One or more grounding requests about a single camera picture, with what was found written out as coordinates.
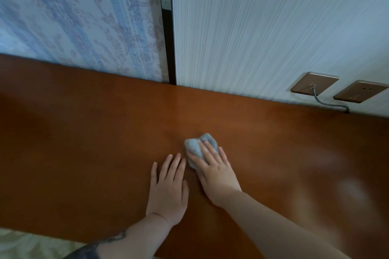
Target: hand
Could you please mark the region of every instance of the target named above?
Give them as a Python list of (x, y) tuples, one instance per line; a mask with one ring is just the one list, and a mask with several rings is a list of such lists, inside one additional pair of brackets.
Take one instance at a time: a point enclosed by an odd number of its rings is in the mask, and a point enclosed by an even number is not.
[(151, 168), (151, 184), (146, 216), (156, 214), (162, 217), (172, 228), (181, 221), (188, 206), (189, 187), (184, 177), (186, 160), (177, 154), (169, 168), (173, 155), (168, 155), (162, 165), (157, 182), (157, 166)]
[(197, 176), (208, 198), (216, 206), (224, 208), (232, 194), (242, 191), (239, 182), (221, 147), (219, 156), (209, 142), (205, 141), (203, 144), (198, 140), (198, 143), (209, 165), (191, 152), (186, 153), (202, 170), (197, 172)]

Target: finger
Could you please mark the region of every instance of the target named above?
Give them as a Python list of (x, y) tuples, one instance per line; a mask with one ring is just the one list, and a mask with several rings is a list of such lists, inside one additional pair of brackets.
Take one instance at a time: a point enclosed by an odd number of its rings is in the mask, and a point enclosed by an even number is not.
[(175, 156), (174, 161), (170, 165), (170, 168), (169, 168), (169, 171), (168, 171), (168, 175), (166, 176), (166, 179), (173, 181), (174, 175), (175, 175), (175, 172), (177, 171), (177, 167), (178, 167), (178, 164), (180, 163), (180, 160), (181, 160), (181, 154), (178, 153)]
[(150, 181), (150, 187), (157, 185), (157, 162), (153, 163), (153, 166), (151, 167), (151, 181)]
[(205, 159), (208, 161), (208, 163), (210, 165), (216, 165), (217, 162), (213, 158), (212, 154), (209, 152), (207, 147), (202, 143), (202, 141), (198, 140), (197, 142), (198, 142), (198, 144), (200, 146), (201, 151), (203, 152), (203, 155), (204, 155)]
[(196, 172), (196, 173), (203, 189), (205, 190), (205, 188), (207, 187), (207, 180), (205, 179), (204, 174), (202, 172)]
[(223, 161), (223, 163), (226, 164), (226, 166), (231, 167), (231, 164), (227, 160), (226, 153), (224, 152), (224, 149), (221, 146), (219, 147), (219, 153), (220, 153), (220, 158)]
[(187, 207), (189, 199), (189, 186), (186, 180), (182, 182), (182, 204)]
[(169, 169), (170, 162), (172, 161), (172, 158), (173, 158), (173, 155), (170, 154), (166, 158), (165, 162), (163, 162), (161, 172), (159, 173), (159, 181), (158, 182), (161, 183), (161, 182), (165, 181), (165, 178), (166, 178), (166, 175), (168, 174), (168, 169)]
[(178, 184), (182, 183), (182, 179), (184, 178), (185, 166), (186, 166), (186, 159), (184, 158), (181, 160), (177, 172), (175, 173), (174, 182), (177, 182)]
[(222, 164), (223, 161), (221, 160), (219, 154), (214, 149), (214, 147), (208, 141), (204, 141), (204, 145), (207, 147), (208, 151), (211, 153), (211, 155), (216, 160), (216, 162), (219, 163), (219, 164)]
[(187, 156), (193, 161), (195, 162), (195, 164), (204, 172), (207, 167), (208, 167), (208, 164), (201, 158), (197, 157), (195, 154), (192, 154), (192, 152), (190, 151), (186, 151), (186, 154)]

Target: wooden table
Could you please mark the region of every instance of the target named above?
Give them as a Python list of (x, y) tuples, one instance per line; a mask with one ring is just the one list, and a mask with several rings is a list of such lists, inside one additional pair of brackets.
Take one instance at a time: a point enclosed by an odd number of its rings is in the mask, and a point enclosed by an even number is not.
[[(144, 217), (149, 174), (211, 133), (242, 189), (354, 259), (384, 258), (389, 121), (0, 56), (0, 227), (80, 242)], [(257, 258), (187, 168), (189, 206), (158, 251)]]

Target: gray cable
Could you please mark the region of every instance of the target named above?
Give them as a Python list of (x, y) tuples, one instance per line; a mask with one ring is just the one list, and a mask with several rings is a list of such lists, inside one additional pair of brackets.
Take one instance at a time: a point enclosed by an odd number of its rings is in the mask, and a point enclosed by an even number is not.
[(317, 102), (318, 102), (319, 104), (327, 105), (327, 106), (329, 106), (329, 107), (343, 107), (343, 108), (346, 109), (346, 111), (345, 111), (346, 114), (349, 114), (349, 113), (350, 113), (350, 109), (349, 109), (348, 106), (346, 106), (346, 105), (333, 105), (333, 104), (326, 104), (326, 103), (324, 103), (324, 102), (321, 102), (320, 99), (317, 98), (317, 94), (316, 94), (316, 85), (312, 85), (312, 86), (311, 86), (311, 89), (312, 89), (312, 91), (313, 91), (313, 93), (314, 93), (315, 99), (317, 100)]

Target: gray cloth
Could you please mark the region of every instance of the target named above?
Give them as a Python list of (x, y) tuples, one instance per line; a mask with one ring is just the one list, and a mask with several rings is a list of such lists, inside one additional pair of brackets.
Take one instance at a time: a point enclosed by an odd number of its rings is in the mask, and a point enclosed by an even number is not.
[[(201, 141), (208, 141), (212, 145), (212, 147), (217, 151), (217, 153), (219, 153), (219, 150), (217, 148), (218, 147), (217, 142), (216, 142), (216, 140), (214, 140), (214, 138), (211, 136), (211, 134), (209, 134), (209, 133), (203, 134), (202, 136), (200, 136), (197, 139), (200, 139)], [(203, 159), (205, 162), (207, 162), (207, 160), (204, 158), (203, 152), (200, 149), (200, 146), (197, 142), (197, 139), (194, 139), (194, 138), (187, 139), (184, 142), (185, 148), (188, 151), (192, 152), (197, 157), (199, 157), (199, 158)], [(189, 157), (188, 157), (188, 163), (189, 163), (189, 166), (191, 168), (195, 169), (196, 171), (199, 170), (196, 163), (193, 162)]]

